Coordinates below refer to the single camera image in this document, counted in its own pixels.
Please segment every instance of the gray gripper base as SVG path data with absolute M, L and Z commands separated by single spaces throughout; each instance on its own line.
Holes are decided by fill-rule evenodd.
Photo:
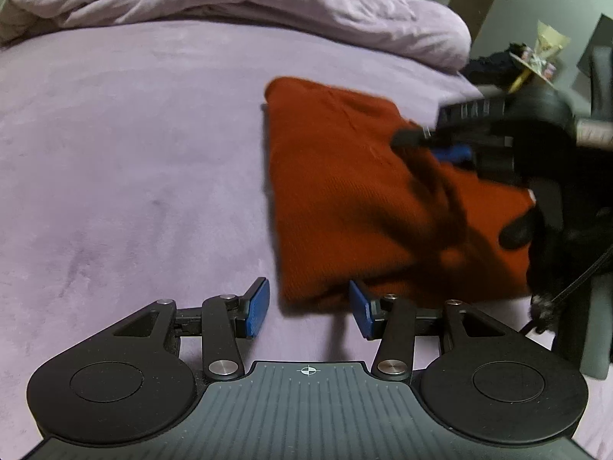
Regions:
M 586 460 L 568 439 L 499 448 L 434 421 L 405 384 L 360 363 L 258 362 L 237 381 L 208 387 L 191 415 L 139 444 L 88 448 L 57 439 L 30 460 Z

